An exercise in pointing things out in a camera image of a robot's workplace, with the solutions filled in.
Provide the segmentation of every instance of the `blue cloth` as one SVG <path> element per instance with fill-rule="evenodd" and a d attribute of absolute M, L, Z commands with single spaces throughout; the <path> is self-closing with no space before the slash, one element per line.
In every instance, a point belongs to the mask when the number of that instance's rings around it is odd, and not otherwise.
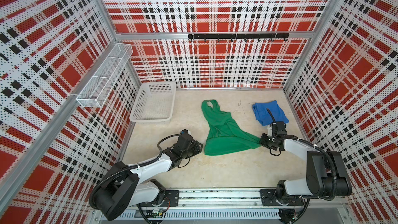
<path fill-rule="evenodd" d="M 272 123 L 272 118 L 267 111 L 267 108 L 271 111 L 272 116 L 275 118 L 275 121 L 283 121 L 285 123 L 289 123 L 289 120 L 286 118 L 283 110 L 278 106 L 276 101 L 271 101 L 269 103 L 254 103 L 253 104 L 253 112 L 256 116 L 256 120 L 260 122 L 263 126 L 267 126 Z"/>

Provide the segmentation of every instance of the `green tank top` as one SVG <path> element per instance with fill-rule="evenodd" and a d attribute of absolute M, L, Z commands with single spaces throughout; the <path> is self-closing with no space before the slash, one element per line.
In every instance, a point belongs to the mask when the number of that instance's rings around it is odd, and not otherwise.
<path fill-rule="evenodd" d="M 203 101 L 202 112 L 210 127 L 205 155 L 224 155 L 261 146 L 260 138 L 242 131 L 230 112 L 220 110 L 216 100 Z"/>

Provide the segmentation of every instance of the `floor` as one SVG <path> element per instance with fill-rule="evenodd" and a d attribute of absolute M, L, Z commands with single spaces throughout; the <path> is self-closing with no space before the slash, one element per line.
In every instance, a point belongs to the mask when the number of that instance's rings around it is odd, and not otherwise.
<path fill-rule="evenodd" d="M 251 106 L 277 100 L 289 119 L 288 134 L 303 138 L 283 91 L 177 91 L 171 122 L 137 122 L 123 162 L 131 164 L 155 157 L 159 152 L 157 142 L 183 129 L 190 130 L 193 138 L 204 144 L 209 126 L 201 103 L 211 99 L 217 100 L 222 111 L 231 112 L 243 131 L 258 137 L 267 130 L 256 120 Z M 170 147 L 176 141 L 177 138 L 170 138 L 162 147 Z M 295 155 L 282 152 L 275 157 L 265 147 L 259 147 L 222 156 L 205 156 L 202 152 L 192 157 L 188 166 L 157 174 L 154 179 L 166 188 L 275 187 L 279 180 L 298 179 L 305 174 L 305 162 Z"/>

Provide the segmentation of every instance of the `plaid panel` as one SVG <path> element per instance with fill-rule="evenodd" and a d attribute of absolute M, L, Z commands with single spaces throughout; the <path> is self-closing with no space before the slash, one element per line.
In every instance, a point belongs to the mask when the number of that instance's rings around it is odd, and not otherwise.
<path fill-rule="evenodd" d="M 153 40 L 132 45 L 141 82 L 177 87 L 283 88 L 306 39 Z"/>
<path fill-rule="evenodd" d="M 110 42 L 92 0 L 0 0 L 0 178 Z"/>
<path fill-rule="evenodd" d="M 0 223 L 85 223 L 88 197 L 116 162 L 137 92 L 124 68 L 104 107 L 77 107 Z"/>
<path fill-rule="evenodd" d="M 341 0 L 288 94 L 314 143 L 341 152 L 359 223 L 398 217 L 398 0 Z"/>
<path fill-rule="evenodd" d="M 117 32 L 313 30 L 328 0 L 103 0 Z"/>

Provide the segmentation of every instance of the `white plastic basket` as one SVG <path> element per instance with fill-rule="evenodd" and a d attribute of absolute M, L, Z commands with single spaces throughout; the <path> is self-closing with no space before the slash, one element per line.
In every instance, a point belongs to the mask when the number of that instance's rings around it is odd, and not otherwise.
<path fill-rule="evenodd" d="M 175 97 L 175 82 L 142 83 L 131 110 L 130 121 L 169 123 Z"/>

